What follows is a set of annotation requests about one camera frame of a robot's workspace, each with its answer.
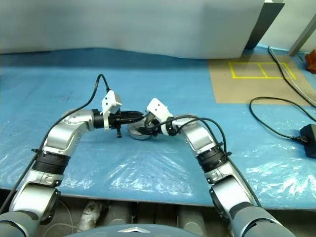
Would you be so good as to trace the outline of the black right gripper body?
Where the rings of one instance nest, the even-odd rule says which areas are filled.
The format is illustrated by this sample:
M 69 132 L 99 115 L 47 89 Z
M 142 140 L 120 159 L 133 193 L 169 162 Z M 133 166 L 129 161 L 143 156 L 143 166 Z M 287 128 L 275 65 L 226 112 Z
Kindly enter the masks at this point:
M 150 128 L 150 134 L 160 134 L 160 127 L 154 128 L 154 126 L 158 125 L 159 121 L 153 114 L 147 114 L 147 126 Z

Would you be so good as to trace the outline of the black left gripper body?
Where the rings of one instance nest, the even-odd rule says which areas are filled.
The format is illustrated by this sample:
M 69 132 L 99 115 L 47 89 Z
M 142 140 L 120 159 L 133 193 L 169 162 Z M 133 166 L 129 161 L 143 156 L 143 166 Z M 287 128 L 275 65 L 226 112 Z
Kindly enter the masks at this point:
M 108 122 L 109 128 L 117 131 L 117 138 L 121 138 L 121 111 L 118 111 L 115 114 L 110 114 Z

